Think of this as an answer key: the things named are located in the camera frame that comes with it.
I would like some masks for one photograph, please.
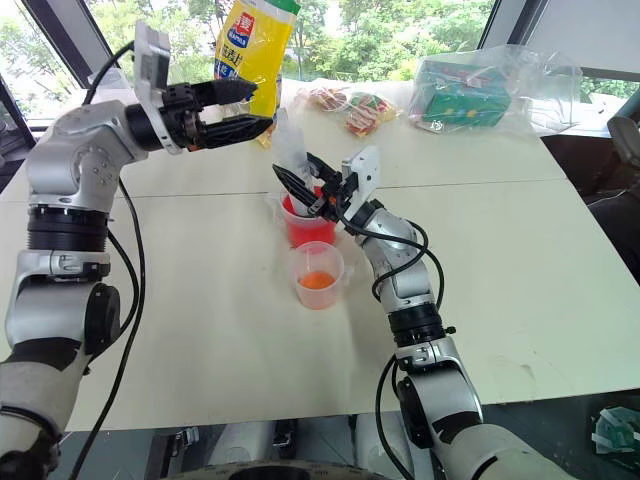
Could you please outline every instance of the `cup handle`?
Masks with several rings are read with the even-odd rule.
[[[353,275],[356,273],[356,269],[352,265],[344,266],[344,274],[342,275],[342,287],[348,287],[351,283]]]
[[[279,227],[284,226],[284,217],[282,216],[282,207],[280,206],[280,202],[282,202],[282,194],[267,193],[264,196],[264,201],[267,202],[267,205],[269,205],[273,223],[275,223]]]

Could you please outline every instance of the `white table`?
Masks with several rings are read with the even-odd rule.
[[[566,180],[385,188],[376,196],[427,229],[446,274],[442,315],[458,328],[458,349],[484,403],[640,386],[640,289]],[[352,241],[338,242],[355,268],[343,300],[310,311],[288,283],[289,249],[262,194],[135,202],[148,299],[104,428],[373,410],[394,344],[369,292],[370,267]],[[26,204],[0,204],[0,218],[4,316]],[[135,252],[120,199],[113,218]],[[113,263],[108,281],[126,310],[128,278],[115,255]],[[122,346],[83,380],[70,429],[93,425]],[[7,354],[2,343],[0,356]],[[390,391],[383,407],[397,408]]]
[[[409,125],[404,116],[383,124],[368,137],[349,133],[339,113],[327,113],[296,100],[301,82],[285,81],[283,105],[305,134],[307,150],[339,168],[340,162],[366,145],[380,147],[381,187],[459,185],[472,183],[557,180],[565,178],[545,146],[535,137],[472,132],[436,135]],[[374,84],[377,91],[406,108],[411,86],[406,82]],[[364,84],[363,89],[372,89]],[[154,152],[130,165],[123,179],[138,197],[256,193],[277,191],[271,170],[274,157],[257,142],[171,156]],[[28,184],[24,168],[0,196],[0,202],[24,201]]]

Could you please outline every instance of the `black wire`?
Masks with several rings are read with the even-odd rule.
[[[398,398],[398,362],[393,364],[393,368],[391,369],[391,388],[393,388],[393,393],[395,393],[396,398]]]
[[[96,93],[98,85],[104,78],[105,74],[107,73],[107,70],[109,70],[109,68],[111,68],[111,66],[114,65],[118,61],[118,59],[129,50],[133,50],[133,42],[127,43],[124,47],[122,47],[120,50],[114,53],[111,56],[111,58],[107,61],[107,63],[105,63],[102,66],[102,68],[96,75],[96,78],[94,79],[93,84],[87,91],[87,95],[85,96],[84,102],[82,103],[83,105],[88,105],[91,103],[91,100],[93,100],[93,97]],[[131,219],[133,221],[133,229],[136,235],[136,243],[138,246],[138,257],[140,261],[139,292],[138,292],[138,295],[136,296],[136,287],[137,287],[137,281],[136,281],[133,283],[134,284],[134,302],[129,312],[131,315],[135,311],[135,320],[133,321],[133,325],[131,327],[131,333],[129,334],[127,343],[124,346],[124,351],[122,352],[122,357],[120,358],[120,365],[118,366],[118,371],[116,372],[116,378],[113,381],[111,391],[109,392],[109,397],[107,398],[107,401],[105,402],[104,407],[100,412],[100,416],[98,417],[98,420],[96,420],[96,423],[93,426],[93,429],[91,429],[91,432],[87,437],[87,440],[82,446],[82,450],[80,451],[80,454],[76,459],[76,463],[73,466],[71,475],[69,475],[69,480],[76,480],[78,478],[78,475],[80,474],[80,470],[82,469],[82,465],[84,464],[84,461],[87,458],[87,455],[89,454],[89,450],[91,450],[91,446],[93,445],[93,442],[98,436],[98,432],[100,431],[100,428],[102,427],[102,424],[104,423],[104,420],[107,417],[109,410],[111,409],[111,406],[113,405],[113,402],[116,399],[116,395],[118,394],[120,383],[122,382],[122,377],[124,376],[124,371],[127,366],[127,361],[129,360],[131,347],[133,346],[133,341],[135,340],[136,333],[138,332],[138,328],[140,327],[140,319],[142,318],[142,311],[144,308],[144,298],[146,293],[147,282],[146,282],[144,245],[142,244],[140,222],[138,220],[138,214],[136,212],[136,208],[133,205],[133,202],[131,201],[131,197],[129,196],[129,192],[127,192],[127,189],[125,188],[124,183],[122,183],[122,179],[118,180],[118,185],[120,186],[120,190],[122,190],[122,194],[124,195],[125,201],[127,202],[127,206],[129,207],[129,211],[131,212]],[[133,271],[133,275],[132,275],[132,282],[133,282],[133,278],[135,277],[135,271],[133,270],[133,265],[131,264],[129,257],[127,256],[126,252],[124,251],[120,243],[116,240],[115,236],[113,236],[111,232],[108,232],[107,236],[109,237],[109,239],[113,243],[113,246],[116,248],[116,250],[122,257],[122,260],[125,262],[125,266],[127,267],[129,274],[132,275],[132,271]],[[131,318],[127,317],[127,320],[125,320],[125,323],[121,327],[121,330],[120,330],[121,333],[123,333],[126,330],[130,322],[131,322]]]
[[[129,50],[133,50],[133,41],[127,43],[124,47],[118,50],[116,53],[111,55],[109,60],[102,66],[102,68],[96,74],[96,78],[93,79],[93,83],[89,90],[87,90],[87,95],[84,97],[83,105],[89,105],[93,100],[94,95],[96,94],[96,90],[98,89],[98,85],[107,74],[107,71],[120,59],[122,55],[127,53]]]
[[[387,437],[384,434],[384,429],[382,428],[382,415],[380,414],[380,403],[382,401],[382,389],[384,388],[384,381],[387,378],[387,374],[389,373],[389,369],[392,365],[396,363],[396,356],[392,355],[387,364],[382,369],[382,374],[380,375],[380,379],[378,380],[378,388],[376,389],[376,406],[375,406],[375,417],[376,417],[376,429],[378,430],[378,437],[380,437],[380,443],[382,444],[382,448],[389,456],[389,460],[396,466],[398,471],[402,474],[402,476],[406,480],[414,480],[413,475],[402,465],[402,462],[396,457],[396,454],[393,453],[391,447],[389,446],[389,442],[387,441]]]
[[[129,334],[129,338],[127,339],[127,343],[124,347],[124,351],[122,352],[122,358],[120,359],[120,365],[118,366],[118,371],[116,373],[116,378],[113,381],[113,386],[111,387],[111,392],[109,393],[109,397],[102,408],[102,412],[100,412],[100,416],[96,421],[89,437],[82,447],[82,451],[78,455],[76,459],[76,463],[73,466],[73,471],[69,476],[69,480],[75,480],[78,478],[80,470],[82,469],[82,464],[84,463],[93,442],[104,423],[111,406],[116,398],[118,393],[118,389],[120,388],[120,383],[122,382],[122,377],[124,376],[124,371],[127,366],[127,360],[129,359],[129,353],[131,352],[131,347],[133,346],[133,341],[136,337],[136,333],[138,332],[138,327],[140,326],[140,319],[142,318],[142,310],[144,308],[144,298],[146,292],[146,270],[145,270],[145,256],[144,256],[144,246],[142,244],[142,235],[140,233],[140,223],[138,221],[138,214],[136,212],[135,206],[131,201],[131,197],[129,196],[129,192],[125,188],[122,183],[122,179],[118,180],[118,185],[120,186],[120,190],[122,190],[122,194],[124,195],[125,201],[129,206],[129,210],[131,211],[131,219],[133,220],[133,228],[136,234],[136,243],[138,245],[138,255],[140,257],[140,300],[138,302],[138,309],[136,311],[136,317],[131,327],[131,333]]]
[[[413,228],[415,228],[416,230],[418,230],[418,232],[420,232],[420,235],[422,235],[422,245],[416,244],[416,245],[420,246],[420,248],[418,249],[418,254],[415,257],[413,257],[410,261],[408,261],[407,263],[405,263],[403,265],[400,265],[397,268],[394,268],[393,270],[388,271],[387,273],[383,273],[382,275],[380,275],[378,278],[375,279],[375,281],[371,285],[371,294],[378,301],[380,301],[380,293],[378,292],[378,285],[380,285],[382,282],[384,282],[387,278],[391,278],[394,275],[396,275],[396,274],[398,274],[398,273],[400,273],[400,272],[402,272],[404,270],[407,270],[408,268],[411,268],[413,265],[415,265],[416,263],[418,263],[422,259],[422,256],[425,253],[427,253],[429,251],[429,237],[427,237],[427,232],[425,232],[423,230],[423,228],[420,225],[418,225],[417,223],[413,223],[411,221],[409,221],[409,223],[411,224],[411,226]]]
[[[120,245],[120,242],[118,242],[118,239],[113,234],[113,232],[111,232],[111,230],[107,232],[107,237],[113,244],[113,247],[116,249],[116,251],[120,254],[120,257],[124,262],[124,266],[127,268],[127,272],[129,272],[129,277],[131,277],[131,286],[133,288],[133,299],[131,300],[131,308],[129,309],[129,313],[127,314],[127,319],[120,326],[120,335],[122,335],[127,330],[127,327],[129,327],[129,324],[133,320],[133,316],[138,309],[138,302],[140,300],[140,286],[138,284],[138,276],[135,269],[133,268],[133,264],[131,263],[129,256],[127,255],[127,252],[125,252],[124,248],[122,248],[122,245]]]
[[[403,272],[404,270],[407,270],[408,268],[418,263],[418,261],[422,258],[423,255],[427,255],[433,261],[436,267],[436,270],[438,272],[438,279],[439,279],[440,285],[438,288],[438,296],[436,298],[436,307],[440,308],[440,306],[442,305],[442,299],[444,297],[444,271],[442,269],[442,265],[440,264],[440,261],[438,260],[438,257],[436,257],[435,254],[431,250],[429,250],[429,237],[427,236],[427,232],[425,232],[424,229],[417,223],[409,221],[409,224],[418,232],[420,232],[420,235],[422,235],[423,244],[421,245],[419,243],[416,243],[412,240],[408,240],[406,238],[396,237],[395,235],[386,235],[384,233],[378,233],[378,232],[372,232],[370,230],[366,230],[357,225],[354,225],[353,223],[351,223],[349,220],[345,218],[344,212],[342,211],[342,208],[340,206],[341,200],[342,199],[340,198],[339,195],[336,196],[336,214],[338,215],[338,219],[345,225],[345,227],[365,237],[377,238],[377,239],[386,240],[389,242],[402,243],[404,245],[408,245],[410,247],[418,249],[418,253],[407,263],[400,265],[399,267],[396,267],[388,271],[387,273],[380,275],[373,282],[373,285],[371,285],[371,294],[376,298],[376,300],[380,301],[380,294],[378,293],[377,289],[378,289],[378,285],[380,285],[381,282],[383,282],[384,280],[394,275],[397,275],[400,272]]]
[[[410,247],[418,249],[418,253],[407,263],[399,267],[396,267],[383,275],[380,275],[373,282],[373,285],[371,285],[371,293],[376,298],[376,300],[380,301],[380,295],[377,289],[381,282],[408,268],[411,268],[422,258],[423,255],[427,255],[431,259],[431,261],[434,263],[436,270],[438,272],[438,278],[439,278],[440,284],[438,288],[438,296],[436,298],[436,306],[440,308],[440,306],[442,305],[442,299],[444,297],[444,271],[442,269],[442,265],[440,264],[440,261],[438,260],[438,257],[436,257],[435,254],[431,250],[429,250],[429,238],[427,237],[427,233],[424,231],[424,229],[420,225],[409,221],[409,224],[411,224],[411,226],[415,230],[420,232],[420,235],[422,236],[422,242],[423,242],[422,245],[414,241],[407,240],[405,238],[396,237],[394,235],[386,235],[383,233],[372,232],[370,230],[366,230],[364,228],[358,227],[357,225],[354,225],[349,220],[347,220],[344,217],[344,213],[342,212],[340,205],[341,205],[341,198],[337,196],[336,197],[336,213],[338,215],[338,218],[342,223],[344,223],[345,227],[349,228],[353,232],[359,235],[363,235],[365,237],[377,238],[380,240],[386,240],[386,241],[396,242],[396,243],[402,243],[404,245],[408,245]],[[398,397],[398,386],[397,386],[397,378],[396,378],[398,373],[398,363],[396,361],[396,356],[392,355],[389,361],[387,362],[387,364],[382,369],[382,373],[380,374],[380,379],[378,380],[378,388],[376,389],[376,402],[375,402],[376,429],[378,431],[378,437],[380,438],[380,443],[382,444],[382,448],[384,449],[385,453],[389,457],[389,460],[391,460],[391,462],[395,465],[395,467],[402,474],[405,480],[414,480],[413,475],[411,475],[409,470],[405,468],[405,466],[402,464],[400,459],[398,459],[395,453],[393,453],[393,450],[391,449],[391,446],[387,441],[387,437],[384,434],[384,429],[382,427],[382,415],[380,413],[380,403],[382,401],[382,390],[384,388],[384,382],[387,378],[387,374],[389,373],[389,370],[392,367],[393,367],[393,371],[391,373],[391,387],[393,388],[393,392],[395,393],[396,398]]]

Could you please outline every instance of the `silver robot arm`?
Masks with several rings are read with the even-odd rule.
[[[279,166],[274,170],[309,213],[342,221],[369,259],[375,278],[382,278],[377,294],[397,346],[396,361],[406,374],[397,387],[409,439],[419,448],[432,449],[448,480],[573,478],[508,430],[483,423],[480,400],[450,335],[455,329],[442,326],[425,264],[420,260],[394,273],[418,249],[371,235],[417,242],[407,220],[368,200],[379,178],[377,149],[367,147],[346,160],[342,172],[311,154],[308,159],[311,174],[325,182],[320,197],[291,172]]]
[[[139,24],[135,48],[137,67],[144,63],[147,72],[136,79],[141,104],[77,108],[26,159],[28,249],[18,256],[5,322],[12,351],[0,363],[2,479],[44,478],[56,467],[88,363],[121,333],[118,291],[102,283],[121,169],[163,147],[180,153],[255,138],[272,122],[240,115],[205,124],[205,106],[240,101],[256,86],[241,79],[167,86],[166,35]]]

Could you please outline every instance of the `window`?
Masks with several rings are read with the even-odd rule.
[[[35,144],[14,98],[0,77],[0,168],[5,160],[21,160]]]
[[[215,39],[233,0],[85,0],[113,51],[144,19],[171,39],[169,81],[213,76]],[[473,50],[493,0],[300,0],[286,77],[406,80],[424,55]],[[124,65],[131,72],[130,65]]]
[[[582,79],[580,96],[584,103],[601,103],[607,110],[613,109],[613,115],[639,88],[640,82],[585,76]]]
[[[420,57],[475,50],[493,0],[301,0],[284,74],[409,80]]]
[[[169,34],[169,83],[203,82],[213,78],[215,40],[233,0],[85,0],[112,51],[135,36],[142,19]],[[121,62],[129,78],[130,62]]]
[[[56,118],[79,90],[19,0],[2,3],[0,73],[27,120]]]

